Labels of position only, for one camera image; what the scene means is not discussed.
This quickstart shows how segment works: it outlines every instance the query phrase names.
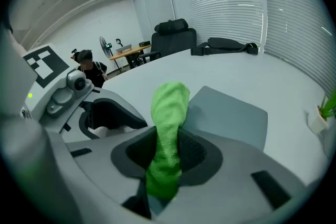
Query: white pot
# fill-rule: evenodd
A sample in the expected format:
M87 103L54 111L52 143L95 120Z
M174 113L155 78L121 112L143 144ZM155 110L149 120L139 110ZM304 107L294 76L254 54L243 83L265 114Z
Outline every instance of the white pot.
M308 127L314 134L319 134L328 127L327 122L321 117L318 106L308 114Z

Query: table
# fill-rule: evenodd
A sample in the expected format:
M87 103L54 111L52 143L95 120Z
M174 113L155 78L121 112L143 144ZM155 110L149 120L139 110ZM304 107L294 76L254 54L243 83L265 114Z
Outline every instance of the table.
M170 81L183 82L190 99L208 86L264 109L268 113L264 152L306 185L321 177L329 161L307 127L306 113L321 102L324 91L300 70L266 54L191 56L186 50L123 73L103 88L119 94L154 125L153 92Z
M140 66L140 63L138 62L136 57L134 57L134 59L132 59L132 58L130 58L130 56L137 53L137 52L140 52L141 54L143 54L143 50L147 49L149 47L151 47L151 45L147 45L147 46L144 46L144 47L140 47L140 46L132 47L132 49L130 49L128 51L125 51L125 52L122 52L120 54L116 54L116 55L111 56L110 61L119 59L121 57L126 57L127 62L129 64L130 68L132 69L134 67L133 64L132 64L132 60L134 60L134 62L137 66Z

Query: black shirt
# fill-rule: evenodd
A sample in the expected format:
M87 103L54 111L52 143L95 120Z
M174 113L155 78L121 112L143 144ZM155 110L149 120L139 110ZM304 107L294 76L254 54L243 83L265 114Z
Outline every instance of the black shirt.
M104 71L104 73L107 70L107 66L103 63L100 63L101 69ZM86 78L91 80L93 85L95 87L101 88L105 82L105 79L102 76L102 72L96 67L96 64L93 62L93 68L91 70L85 70L83 71L86 75Z

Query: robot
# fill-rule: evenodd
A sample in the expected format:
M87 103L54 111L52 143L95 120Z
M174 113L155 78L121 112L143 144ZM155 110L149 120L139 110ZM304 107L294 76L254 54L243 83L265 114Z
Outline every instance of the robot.
M0 111L3 157L26 196L55 222L263 222L305 189L251 145L180 128L179 191L155 214L145 191L155 126L116 93L95 88L52 44L22 58L6 46L0 57L22 69L4 93L13 99L11 89L19 88L12 113L5 115L6 104ZM89 130L101 126L132 131L99 138Z

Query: headrest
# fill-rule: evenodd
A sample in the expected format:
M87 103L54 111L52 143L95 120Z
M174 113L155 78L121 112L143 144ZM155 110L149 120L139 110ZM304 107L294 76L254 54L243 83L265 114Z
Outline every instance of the headrest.
M160 35L170 35L182 31L188 30L188 23L185 19L178 20L169 20L165 23L160 23L155 26L155 32L158 32Z

